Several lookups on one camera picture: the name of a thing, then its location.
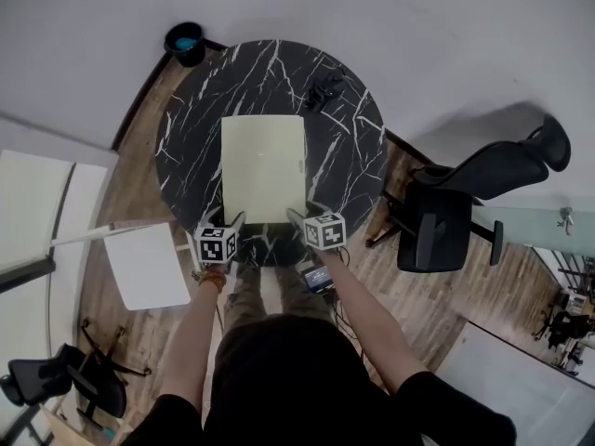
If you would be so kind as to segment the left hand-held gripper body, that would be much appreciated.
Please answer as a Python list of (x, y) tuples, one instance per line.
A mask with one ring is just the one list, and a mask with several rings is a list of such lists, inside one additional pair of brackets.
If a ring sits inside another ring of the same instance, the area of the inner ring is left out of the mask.
[(204, 264), (227, 264), (231, 262), (238, 248), (238, 228), (199, 225), (193, 235), (197, 244), (197, 255)]

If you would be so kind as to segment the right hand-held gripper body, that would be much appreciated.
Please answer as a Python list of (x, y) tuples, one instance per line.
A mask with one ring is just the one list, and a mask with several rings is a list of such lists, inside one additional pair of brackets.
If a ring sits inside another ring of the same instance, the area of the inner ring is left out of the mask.
[(345, 246), (347, 243), (346, 222), (339, 213), (328, 213), (303, 220), (305, 244), (319, 251)]

